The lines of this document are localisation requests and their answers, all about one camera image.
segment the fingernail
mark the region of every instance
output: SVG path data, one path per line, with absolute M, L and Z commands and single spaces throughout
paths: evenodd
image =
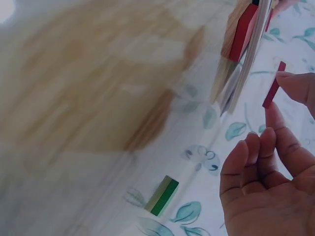
M 286 71 L 277 71 L 276 72 L 276 77 L 289 77 L 292 76 L 294 74 L 290 73 L 290 72 L 286 72 Z

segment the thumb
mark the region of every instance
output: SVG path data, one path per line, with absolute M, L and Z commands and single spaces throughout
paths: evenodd
M 306 105 L 315 118 L 315 74 L 294 75 L 288 72 L 277 72 L 276 79 L 287 95 Z

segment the finger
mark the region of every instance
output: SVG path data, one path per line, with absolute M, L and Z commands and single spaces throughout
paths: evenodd
M 260 181 L 267 189 L 290 182 L 278 171 L 275 148 L 276 133 L 269 127 L 260 136 L 260 150 L 257 160 Z
M 248 147 L 240 141 L 225 160 L 221 170 L 220 199 L 222 206 L 244 196 L 241 189 L 241 173 L 246 165 Z
M 272 102 L 265 110 L 266 124 L 272 127 L 276 133 L 276 148 L 283 162 L 293 177 L 315 165 L 314 156 L 306 149 L 302 148 L 299 141 L 292 132 L 285 126 L 284 119 L 277 107 Z
M 307 106 L 315 118 L 315 74 L 294 75 L 278 72 L 276 75 L 279 86 L 293 100 Z
M 266 188 L 259 182 L 257 171 L 257 158 L 260 149 L 260 138 L 257 134 L 250 133 L 245 139 L 248 147 L 248 158 L 242 172 L 241 188 L 244 194 L 265 191 Z

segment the red object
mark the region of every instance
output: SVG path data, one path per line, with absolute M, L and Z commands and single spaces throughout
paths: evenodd
M 278 71 L 285 71 L 285 66 L 286 64 L 281 61 L 280 62 L 280 65 L 279 65 L 279 68 L 278 68 Z M 264 103 L 262 104 L 262 106 L 264 108 L 268 108 L 272 102 L 272 100 L 274 99 L 277 91 L 278 91 L 278 88 L 279 88 L 279 84 L 277 82 L 277 79 L 275 78 L 274 82 L 272 83 L 270 89 L 269 89 L 269 92 L 264 100 Z
M 271 21 L 271 17 L 272 17 L 272 13 L 273 13 L 273 9 L 271 8 L 271 9 L 270 9 L 269 16 L 268 16 L 268 22 L 267 22 L 267 25 L 266 25 L 266 30 L 265 30 L 265 32 L 268 31 L 268 28 L 269 28 L 269 25 L 270 25 L 270 21 Z
M 235 62 L 239 62 L 248 43 L 250 42 L 252 31 L 257 19 L 258 6 L 250 4 L 243 15 L 240 17 L 234 41 L 231 48 L 229 59 Z

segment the wooden board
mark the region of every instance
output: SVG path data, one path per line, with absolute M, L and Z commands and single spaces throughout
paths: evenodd
M 238 20 L 243 15 L 249 4 L 251 4 L 251 2 L 251 0 L 238 0 L 233 12 L 228 17 L 226 31 L 224 35 L 224 42 L 221 50 L 221 56 L 227 59 L 229 58 L 231 53 Z

